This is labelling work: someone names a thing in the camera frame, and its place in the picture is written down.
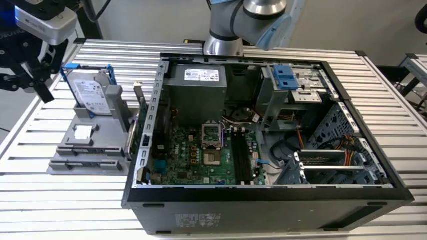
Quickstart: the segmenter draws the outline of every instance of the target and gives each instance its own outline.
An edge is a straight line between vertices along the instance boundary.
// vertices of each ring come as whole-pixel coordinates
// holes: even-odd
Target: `open desktop computer tower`
[[[349,231],[413,201],[327,62],[161,54],[123,207],[148,234]]]

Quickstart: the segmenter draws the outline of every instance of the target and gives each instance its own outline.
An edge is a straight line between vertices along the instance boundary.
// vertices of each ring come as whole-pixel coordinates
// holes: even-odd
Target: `ram slot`
[[[235,170],[235,182],[237,185],[244,182],[245,185],[251,184],[251,162],[249,162],[249,149],[245,139],[244,132],[231,133],[231,151],[233,159],[233,170]]]

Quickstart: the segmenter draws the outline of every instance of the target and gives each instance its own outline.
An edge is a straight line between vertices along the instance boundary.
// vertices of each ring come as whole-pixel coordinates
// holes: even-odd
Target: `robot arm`
[[[77,15],[59,0],[8,2],[0,4],[0,68],[10,69],[14,75],[0,74],[0,89],[35,91],[48,103],[53,96],[47,81],[59,73]],[[49,46],[39,61],[43,41]]]
[[[209,0],[205,55],[243,56],[244,39],[263,50],[277,47],[292,23],[287,0]]]

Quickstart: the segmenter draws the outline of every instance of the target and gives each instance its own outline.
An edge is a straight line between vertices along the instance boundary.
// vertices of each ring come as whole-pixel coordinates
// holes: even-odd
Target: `aluminum extrusion table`
[[[143,82],[149,101],[160,53],[201,54],[199,44],[148,44],[88,40],[65,60],[115,67],[123,99],[137,106],[133,83]],[[385,152],[415,202],[351,232],[168,236],[193,239],[427,239],[427,123],[371,60],[353,51],[244,48],[244,55],[327,61]],[[51,87],[56,100],[32,102],[0,146],[0,239],[141,239],[131,210],[121,209],[125,176],[52,176],[45,171],[75,117],[75,100],[61,78]]]
[[[405,97],[419,83],[427,87],[427,55],[408,53],[400,63],[400,67],[405,67],[415,76],[413,80],[407,84],[401,91],[401,95]]]

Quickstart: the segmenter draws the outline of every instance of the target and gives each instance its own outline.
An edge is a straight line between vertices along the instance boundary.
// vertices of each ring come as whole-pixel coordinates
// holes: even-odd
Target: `power supply label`
[[[81,99],[81,105],[95,114],[111,114],[103,87],[96,81],[75,80],[76,93]]]
[[[208,69],[187,69],[185,70],[185,81],[201,81],[201,82],[219,82],[220,71]]]
[[[175,214],[179,228],[216,228],[220,224],[220,213]]]

